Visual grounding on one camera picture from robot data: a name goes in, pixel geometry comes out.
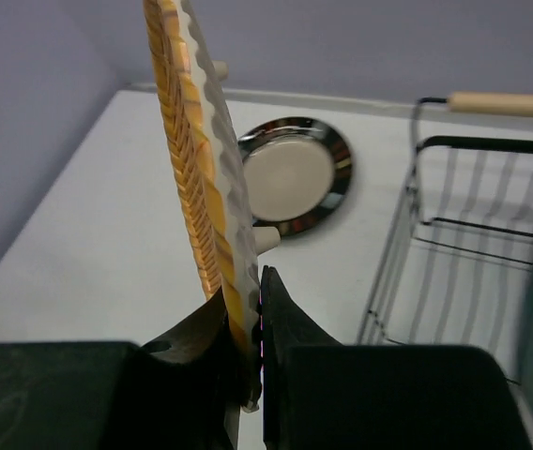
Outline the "dark striped plate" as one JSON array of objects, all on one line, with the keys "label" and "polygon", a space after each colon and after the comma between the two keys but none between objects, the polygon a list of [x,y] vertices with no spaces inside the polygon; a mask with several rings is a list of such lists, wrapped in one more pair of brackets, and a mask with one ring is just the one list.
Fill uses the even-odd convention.
[{"label": "dark striped plate", "polygon": [[255,227],[290,238],[319,226],[343,204],[353,178],[345,136],[311,117],[268,121],[237,139]]}]

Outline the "woven bamboo plate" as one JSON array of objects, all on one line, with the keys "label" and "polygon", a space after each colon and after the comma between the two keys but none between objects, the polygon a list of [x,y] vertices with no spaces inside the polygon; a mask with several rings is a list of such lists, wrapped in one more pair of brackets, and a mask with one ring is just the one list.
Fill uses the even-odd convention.
[{"label": "woven bamboo plate", "polygon": [[188,1],[143,3],[160,114],[193,258],[206,297],[222,293],[241,358],[240,406],[258,408],[259,254],[279,232],[252,225],[247,183],[221,83],[229,73],[208,52]]}]

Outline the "black wire dish rack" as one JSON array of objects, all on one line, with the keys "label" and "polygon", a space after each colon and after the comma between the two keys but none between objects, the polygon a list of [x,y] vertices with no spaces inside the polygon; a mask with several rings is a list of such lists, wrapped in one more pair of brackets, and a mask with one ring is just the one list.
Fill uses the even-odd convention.
[{"label": "black wire dish rack", "polygon": [[533,119],[458,115],[445,97],[419,99],[358,343],[476,346],[516,383],[532,268]]}]

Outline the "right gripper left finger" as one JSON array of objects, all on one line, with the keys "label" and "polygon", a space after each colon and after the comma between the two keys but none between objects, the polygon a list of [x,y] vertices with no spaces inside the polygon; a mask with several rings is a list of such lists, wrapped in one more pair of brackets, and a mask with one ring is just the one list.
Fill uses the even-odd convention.
[{"label": "right gripper left finger", "polygon": [[232,449],[220,294],[145,345],[0,342],[0,449]]}]

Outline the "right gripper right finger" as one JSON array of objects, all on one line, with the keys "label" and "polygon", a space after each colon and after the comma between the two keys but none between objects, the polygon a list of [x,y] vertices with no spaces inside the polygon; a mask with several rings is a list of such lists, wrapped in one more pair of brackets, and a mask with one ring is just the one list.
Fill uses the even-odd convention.
[{"label": "right gripper right finger", "polygon": [[262,273],[269,449],[528,449],[499,364],[458,345],[344,345]]}]

